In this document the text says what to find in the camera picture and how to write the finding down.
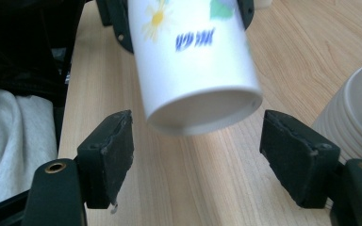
white paper cup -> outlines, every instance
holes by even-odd
[[[272,0],[255,0],[255,9],[263,9],[272,5]]]
[[[232,0],[129,0],[131,38],[147,122],[195,135],[241,121],[262,102]]]
[[[362,158],[362,68],[345,82],[312,127],[340,147],[342,163]]]

yellow flower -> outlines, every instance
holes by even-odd
[[[170,12],[165,5],[165,0],[160,0],[158,9],[154,10],[151,6],[146,9],[146,12],[151,17],[151,21],[144,24],[142,32],[145,34],[145,40],[151,39],[157,41],[157,33],[163,28],[168,28],[172,22]]]

wooden surface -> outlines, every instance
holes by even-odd
[[[264,102],[223,130],[166,137],[145,123],[132,55],[84,9],[74,49],[59,157],[109,114],[131,109],[135,158],[119,209],[88,210],[89,225],[330,225],[326,210],[304,210],[259,153],[265,109],[311,124],[362,66],[362,0],[274,0],[248,28]]]

white fabric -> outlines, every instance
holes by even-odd
[[[0,89],[0,202],[28,190],[37,167],[57,156],[52,103]]]

wooden table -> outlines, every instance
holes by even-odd
[[[134,57],[103,28],[95,2],[78,28],[59,157],[109,114],[131,109],[135,158],[119,209],[89,210],[89,225],[330,225],[296,206],[259,153],[265,109],[311,124],[362,66],[362,0],[274,0],[248,28],[264,102],[220,131],[167,137],[147,126]]]

